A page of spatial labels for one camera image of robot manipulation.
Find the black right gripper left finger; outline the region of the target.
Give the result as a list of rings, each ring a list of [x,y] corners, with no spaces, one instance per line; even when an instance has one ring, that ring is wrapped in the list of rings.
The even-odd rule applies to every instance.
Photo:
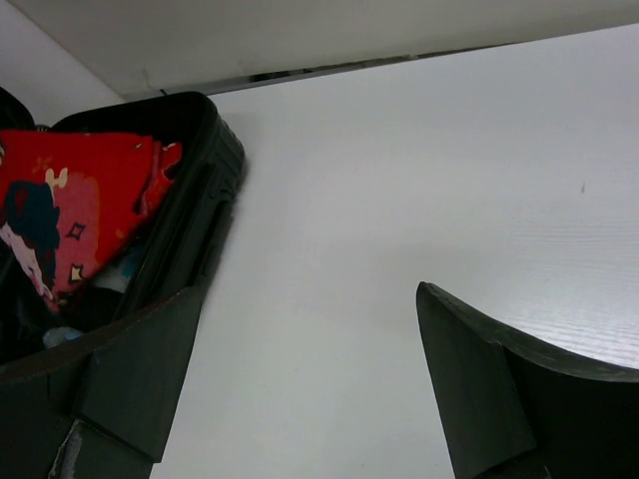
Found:
[[[1,367],[4,478],[147,478],[193,350],[196,286]]]

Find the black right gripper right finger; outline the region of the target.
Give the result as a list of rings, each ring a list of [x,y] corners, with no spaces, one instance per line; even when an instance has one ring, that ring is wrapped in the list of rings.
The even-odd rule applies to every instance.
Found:
[[[421,341],[457,478],[635,478],[638,372],[560,348],[423,282]]]

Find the cotton pads plastic pouch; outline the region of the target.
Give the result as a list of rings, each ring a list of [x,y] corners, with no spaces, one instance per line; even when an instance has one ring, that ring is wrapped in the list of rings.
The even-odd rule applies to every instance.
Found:
[[[142,258],[143,246],[135,243],[70,296],[61,309],[63,324],[42,336],[45,348],[56,347],[111,323]]]

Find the black hard-shell suitcase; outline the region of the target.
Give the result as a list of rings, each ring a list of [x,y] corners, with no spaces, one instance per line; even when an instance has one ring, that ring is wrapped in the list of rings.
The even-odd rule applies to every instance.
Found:
[[[245,176],[246,154],[215,104],[199,92],[182,92],[67,116],[50,133],[133,133],[183,148],[169,169],[174,184],[157,215],[135,234],[139,253],[123,292],[85,286],[60,314],[48,311],[28,286],[8,247],[1,248],[1,361],[43,350],[51,326],[89,332],[135,313],[185,287],[209,282],[224,245]]]

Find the red cartoon towel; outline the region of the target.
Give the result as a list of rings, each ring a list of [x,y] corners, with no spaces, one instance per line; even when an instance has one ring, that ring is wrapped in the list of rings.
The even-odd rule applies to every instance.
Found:
[[[155,215],[182,156],[132,133],[2,131],[1,240],[51,310]]]

